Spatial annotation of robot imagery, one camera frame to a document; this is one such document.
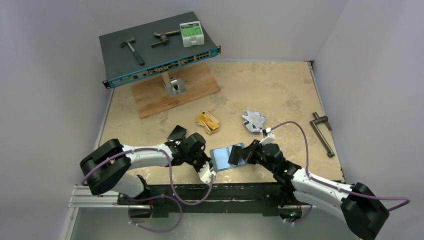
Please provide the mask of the blue card holder wallet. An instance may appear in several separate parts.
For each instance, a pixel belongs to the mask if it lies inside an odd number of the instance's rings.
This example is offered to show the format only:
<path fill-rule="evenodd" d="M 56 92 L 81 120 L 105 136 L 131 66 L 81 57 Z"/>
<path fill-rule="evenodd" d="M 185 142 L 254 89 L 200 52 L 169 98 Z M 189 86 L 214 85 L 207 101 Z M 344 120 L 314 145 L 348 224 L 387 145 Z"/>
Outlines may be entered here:
<path fill-rule="evenodd" d="M 244 147 L 243 143 L 237 143 L 235 145 L 242 146 L 242 148 Z M 228 164 L 228 159 L 229 159 L 229 156 L 230 156 L 230 151 L 231 151 L 232 146 L 233 145 L 230 145 L 230 146 L 227 146 L 227 147 L 216 148 L 216 149 L 212 149 L 212 150 L 209 151 L 210 157 L 211 157 L 211 160 L 212 160 L 212 163 L 213 163 L 213 167 L 214 167 L 214 170 L 216 172 L 229 170 L 229 169 L 235 169 L 237 167 L 247 165 L 247 163 L 245 165 L 240 165 L 240 166 L 230 166 Z"/>

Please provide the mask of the black credit card stack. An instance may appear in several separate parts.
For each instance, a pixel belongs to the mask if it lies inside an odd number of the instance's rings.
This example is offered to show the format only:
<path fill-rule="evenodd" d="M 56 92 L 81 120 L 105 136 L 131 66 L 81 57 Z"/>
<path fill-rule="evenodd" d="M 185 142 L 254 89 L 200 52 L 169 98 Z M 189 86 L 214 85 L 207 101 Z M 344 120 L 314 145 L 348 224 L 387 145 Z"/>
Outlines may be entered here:
<path fill-rule="evenodd" d="M 168 141 L 179 141 L 185 138 L 187 134 L 187 129 L 176 125 L 175 128 L 171 131 L 171 133 L 168 135 L 167 140 Z"/>

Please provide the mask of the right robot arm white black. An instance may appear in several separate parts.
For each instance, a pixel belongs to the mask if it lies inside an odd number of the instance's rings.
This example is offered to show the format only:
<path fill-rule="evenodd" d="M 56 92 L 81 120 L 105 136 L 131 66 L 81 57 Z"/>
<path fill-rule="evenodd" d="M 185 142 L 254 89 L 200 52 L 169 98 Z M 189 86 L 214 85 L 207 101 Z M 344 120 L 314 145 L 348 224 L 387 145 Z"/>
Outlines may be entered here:
<path fill-rule="evenodd" d="M 374 240 L 390 213 L 363 183 L 354 185 L 328 180 L 287 160 L 275 143 L 261 144 L 254 140 L 249 146 L 235 149 L 246 163 L 259 164 L 279 184 L 282 200 L 308 203 L 340 218 L 350 231 L 362 240 Z"/>

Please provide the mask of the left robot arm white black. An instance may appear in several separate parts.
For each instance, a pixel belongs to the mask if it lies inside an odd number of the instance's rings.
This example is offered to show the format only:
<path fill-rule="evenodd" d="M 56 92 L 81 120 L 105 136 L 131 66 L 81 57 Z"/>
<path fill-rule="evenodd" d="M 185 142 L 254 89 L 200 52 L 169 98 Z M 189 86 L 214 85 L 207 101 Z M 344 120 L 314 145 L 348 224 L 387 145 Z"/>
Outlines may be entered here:
<path fill-rule="evenodd" d="M 149 191 L 141 176 L 129 170 L 145 167 L 166 167 L 188 164 L 204 184 L 216 178 L 212 160 L 205 153 L 206 141 L 197 132 L 171 133 L 165 143 L 154 146 L 130 146 L 113 138 L 83 158 L 79 164 L 84 175 L 81 184 L 94 196 L 114 191 L 124 194 L 138 205 L 146 203 Z"/>

